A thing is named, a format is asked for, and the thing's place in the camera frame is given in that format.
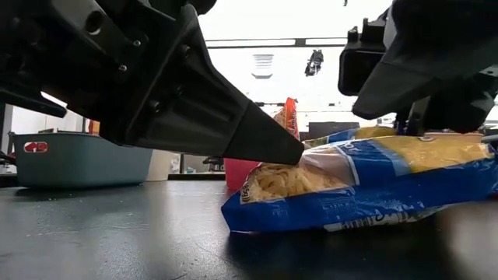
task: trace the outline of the blue packaging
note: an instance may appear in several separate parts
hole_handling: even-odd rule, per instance
[[[396,135],[394,128],[388,127],[367,127],[367,128],[352,128],[334,133],[332,135],[303,141],[308,147],[317,147],[346,140],[358,140],[373,137],[392,136]]]
[[[262,163],[222,207],[232,231],[413,222],[498,187],[487,144],[388,136],[308,149],[299,166]]]

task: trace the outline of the black table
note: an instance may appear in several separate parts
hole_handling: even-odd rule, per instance
[[[230,234],[223,182],[0,190],[0,279],[498,278],[498,203],[402,226]]]

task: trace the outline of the pasta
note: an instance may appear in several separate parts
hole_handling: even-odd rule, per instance
[[[342,187],[346,184],[313,166],[262,163],[242,187],[240,199],[242,203],[267,201]]]

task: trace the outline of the red label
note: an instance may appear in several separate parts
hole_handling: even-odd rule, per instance
[[[46,152],[48,144],[46,142],[27,142],[24,144],[24,152]]]

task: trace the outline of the storage bin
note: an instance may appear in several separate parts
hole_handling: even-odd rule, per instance
[[[143,183],[152,150],[83,133],[13,135],[19,185],[78,188]]]

